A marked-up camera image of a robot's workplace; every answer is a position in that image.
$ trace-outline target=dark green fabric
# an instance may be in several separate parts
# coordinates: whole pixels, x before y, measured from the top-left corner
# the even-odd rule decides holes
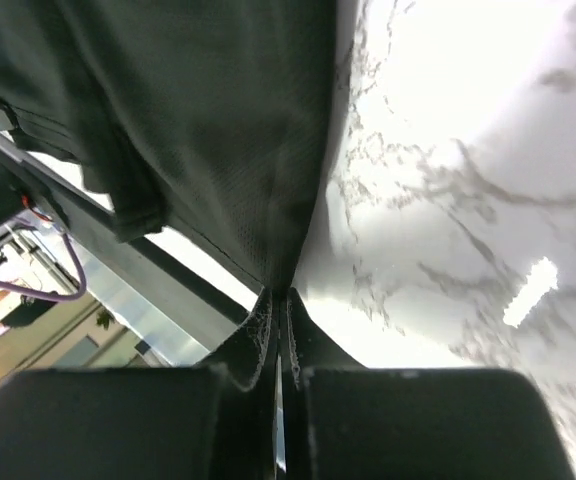
[[[0,0],[0,101],[20,145],[76,159],[111,195],[120,239],[169,223],[282,289],[316,198],[334,39],[329,0]]]

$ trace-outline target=marble veining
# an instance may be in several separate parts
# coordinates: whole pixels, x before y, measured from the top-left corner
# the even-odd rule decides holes
[[[575,460],[576,1],[364,1],[351,40],[306,305],[522,372]],[[509,327],[542,258],[558,288]]]

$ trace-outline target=wall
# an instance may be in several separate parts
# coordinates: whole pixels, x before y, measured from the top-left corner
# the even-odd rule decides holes
[[[138,355],[135,346],[139,341],[137,335],[124,328],[113,343],[95,356],[88,366],[93,368],[126,366]]]
[[[98,352],[102,352],[106,345],[115,342],[116,337],[121,335],[125,328],[115,322],[109,326],[108,330],[104,330],[102,327],[97,325],[97,314],[99,311],[101,311],[101,308],[96,309],[92,314],[88,315],[74,329],[69,331],[58,344],[45,351],[41,357],[37,358],[26,368],[48,368],[53,366],[59,359],[86,337],[97,344]]]
[[[64,332],[75,328],[84,319],[94,317],[100,308],[100,304],[86,294],[74,302],[56,305],[31,326],[11,330],[0,337],[0,379],[35,364],[38,356],[51,349],[52,356],[49,358],[57,357],[59,353],[52,345],[64,336]]]

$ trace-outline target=purple cable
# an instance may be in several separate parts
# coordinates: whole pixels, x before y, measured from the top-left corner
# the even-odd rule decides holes
[[[49,302],[72,302],[73,300],[78,300],[83,297],[88,289],[84,268],[81,266],[81,262],[79,261],[75,250],[72,248],[68,235],[65,232],[60,233],[60,235],[64,241],[64,245],[66,245],[66,250],[68,250],[68,253],[70,254],[70,258],[75,264],[75,269],[77,270],[77,276],[79,277],[79,290],[77,290],[77,292],[70,295],[59,295],[58,293],[42,292],[41,290],[20,287],[19,285],[13,285],[12,283],[7,282],[0,282],[0,288],[2,290],[8,290],[9,292],[20,293],[28,297],[48,300]]]

